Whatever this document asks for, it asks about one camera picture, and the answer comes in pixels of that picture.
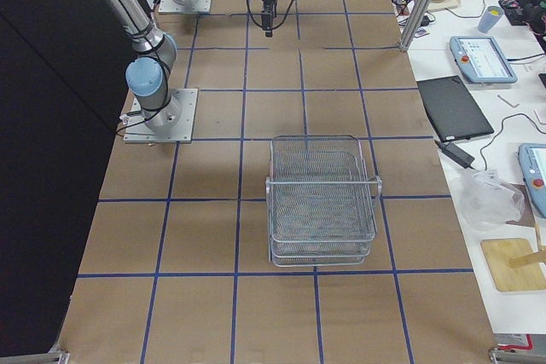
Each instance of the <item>metal mounting plate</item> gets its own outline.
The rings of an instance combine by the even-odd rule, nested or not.
[[[196,14],[209,13],[211,11],[212,0],[198,0],[187,5],[174,3],[172,0],[162,0],[159,12],[160,14]]]
[[[125,130],[123,140],[127,143],[162,143],[183,142],[190,143],[194,132],[195,109],[197,107],[197,89],[173,89],[172,98],[176,98],[182,106],[180,119],[174,124],[169,133],[158,135],[145,124],[132,126]],[[137,99],[133,101],[132,111],[140,111]],[[140,115],[130,117],[128,125],[142,121]]]

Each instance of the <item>metal wire mesh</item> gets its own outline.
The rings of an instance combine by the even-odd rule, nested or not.
[[[271,142],[270,167],[273,262],[362,262],[376,234],[369,186],[376,182],[367,179],[358,141],[351,136],[277,137]]]

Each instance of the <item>white desk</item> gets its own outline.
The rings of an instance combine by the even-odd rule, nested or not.
[[[482,9],[482,0],[461,1],[461,6],[453,9],[457,14],[477,15]],[[486,4],[497,4],[497,1],[486,0]],[[414,39],[409,48],[409,59],[417,80],[461,75],[449,51],[449,39],[455,35],[481,34],[477,30],[479,18],[460,19],[447,11],[435,12],[434,15],[437,21],[427,27],[430,34]],[[508,58],[543,52],[525,26],[511,26],[505,18],[487,34],[495,37]],[[539,72],[546,72],[546,58],[542,57],[513,67],[519,78],[515,84],[486,86],[467,84],[495,133],[500,130],[501,120],[514,113],[526,113],[536,121],[533,109],[538,109],[544,112],[546,117],[546,89],[537,76]],[[513,108],[497,95],[512,104],[520,105]],[[487,136],[469,142],[457,142],[457,145],[472,154],[476,158],[473,165],[483,170],[484,164],[479,156],[479,149],[491,138],[492,136]],[[506,182],[523,183],[516,156],[517,148],[522,142],[546,143],[546,136],[537,133],[525,118],[512,118],[505,122],[504,132],[485,150],[489,169],[498,170],[499,176]],[[525,238],[535,247],[533,228],[503,225],[489,232],[481,232],[469,226],[458,205],[462,191],[461,168],[443,154],[440,154],[440,157],[493,332],[546,334],[546,291],[497,291],[480,248],[481,240],[501,238]],[[542,220],[541,224],[546,227],[546,221]],[[543,228],[543,237],[546,237],[546,228]]]

